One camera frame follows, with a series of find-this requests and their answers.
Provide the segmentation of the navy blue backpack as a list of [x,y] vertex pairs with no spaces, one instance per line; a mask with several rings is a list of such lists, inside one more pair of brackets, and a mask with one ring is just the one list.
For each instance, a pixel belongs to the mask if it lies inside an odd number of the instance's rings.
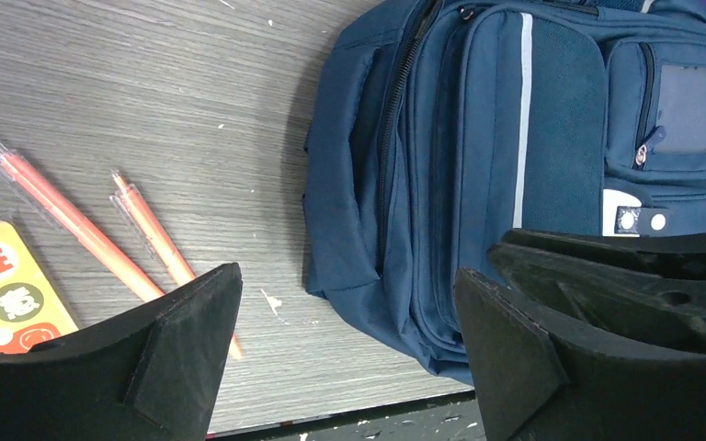
[[456,271],[513,228],[706,232],[701,1],[386,1],[345,28],[305,142],[307,291],[472,383]]

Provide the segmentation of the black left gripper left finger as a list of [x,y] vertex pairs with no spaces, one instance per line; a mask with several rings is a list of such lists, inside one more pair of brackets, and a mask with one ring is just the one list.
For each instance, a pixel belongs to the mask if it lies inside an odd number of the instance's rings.
[[0,440],[203,440],[243,290],[218,266],[83,330],[0,353]]

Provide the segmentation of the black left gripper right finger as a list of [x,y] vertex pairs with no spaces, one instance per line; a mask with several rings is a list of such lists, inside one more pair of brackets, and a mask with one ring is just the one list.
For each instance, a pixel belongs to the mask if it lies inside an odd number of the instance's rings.
[[706,355],[600,330],[470,269],[455,300],[490,440],[706,440]]

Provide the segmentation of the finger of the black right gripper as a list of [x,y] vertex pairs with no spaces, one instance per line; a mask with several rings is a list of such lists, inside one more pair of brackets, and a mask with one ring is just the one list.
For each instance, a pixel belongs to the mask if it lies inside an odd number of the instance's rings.
[[488,259],[515,291],[619,336],[706,354],[706,280],[660,277],[523,245]]
[[706,280],[706,232],[635,238],[515,229],[502,242],[665,278]]

